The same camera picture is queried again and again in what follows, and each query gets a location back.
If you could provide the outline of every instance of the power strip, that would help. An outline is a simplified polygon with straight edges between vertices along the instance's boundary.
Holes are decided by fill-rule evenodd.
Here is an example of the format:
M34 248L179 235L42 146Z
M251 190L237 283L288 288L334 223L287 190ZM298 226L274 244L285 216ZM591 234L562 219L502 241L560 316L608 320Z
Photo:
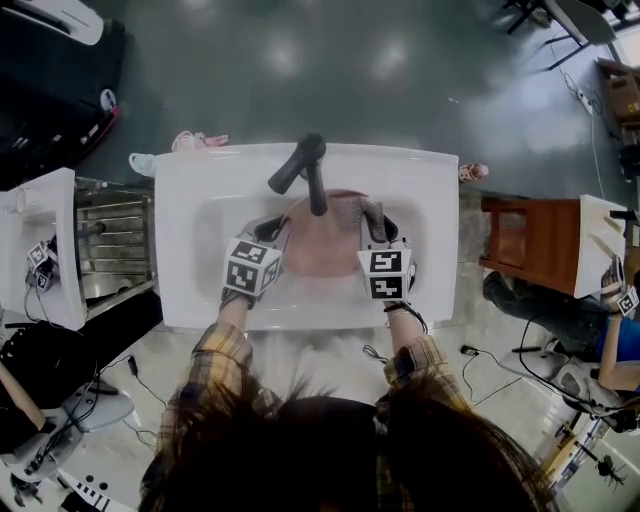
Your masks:
M580 103L582 103L582 106L587 111L587 114L593 117L593 104L591 103L591 100L587 98L585 93L582 92L582 89L578 89L578 91L576 92L576 98L578 99L578 101L580 101Z

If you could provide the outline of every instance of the plaid shirt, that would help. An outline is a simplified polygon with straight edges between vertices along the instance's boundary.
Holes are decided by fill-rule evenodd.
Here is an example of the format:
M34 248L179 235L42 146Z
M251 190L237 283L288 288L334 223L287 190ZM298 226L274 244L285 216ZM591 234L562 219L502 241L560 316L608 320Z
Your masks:
M251 364L252 348L243 332L227 324L213 324L202 336L191 355L191 366L184 384L174 393L162 415L156 457L147 469L143 481L143 492L150 488L156 478L171 466L168 446L174 431L174 418L179 409L195 408L207 387L217 382L236 393L240 392L242 372ZM440 381L442 392L436 398L455 409L468 407L460 394L455 378L443 354L431 336L420 336L403 346L384 367L390 393L412 379L424 374ZM378 401L376 428L379 434L386 433L387 400ZM378 456L376 467L378 508L380 510L413 510L413 503L406 489L391 479L386 458Z

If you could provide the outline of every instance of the cardboard box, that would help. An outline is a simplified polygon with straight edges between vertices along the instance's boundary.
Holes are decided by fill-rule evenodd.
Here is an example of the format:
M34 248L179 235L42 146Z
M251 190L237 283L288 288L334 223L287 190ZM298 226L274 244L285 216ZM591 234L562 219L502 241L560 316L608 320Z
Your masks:
M613 111L621 122L640 121L640 89L630 74L610 78L609 93Z

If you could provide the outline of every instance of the chair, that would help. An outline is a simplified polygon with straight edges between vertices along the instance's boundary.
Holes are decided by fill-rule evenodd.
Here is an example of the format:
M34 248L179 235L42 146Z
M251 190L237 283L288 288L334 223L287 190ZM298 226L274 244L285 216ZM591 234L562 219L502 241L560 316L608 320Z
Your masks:
M507 2L504 7L509 7L513 3ZM539 7L545 9L568 34L545 41L545 45L569 38L578 43L576 50L548 67L548 71L557 68L589 46L609 44L616 39L616 32L605 17L580 0L534 0L528 4L522 16L509 29L508 34L513 34L531 13Z

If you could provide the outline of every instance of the power plug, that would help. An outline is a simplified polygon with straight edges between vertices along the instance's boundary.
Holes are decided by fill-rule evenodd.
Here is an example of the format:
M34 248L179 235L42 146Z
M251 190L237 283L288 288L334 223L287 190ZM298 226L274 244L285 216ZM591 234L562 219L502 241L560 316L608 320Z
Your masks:
M591 103L591 100L587 98L584 92L582 92L582 89L577 90L576 97L578 98L578 101L582 103L582 106L587 111L587 114L593 117L593 103Z
M471 357L480 355L480 352L478 352L475 348L470 347L469 345L462 345L460 347L460 353L464 354L465 356L471 356Z

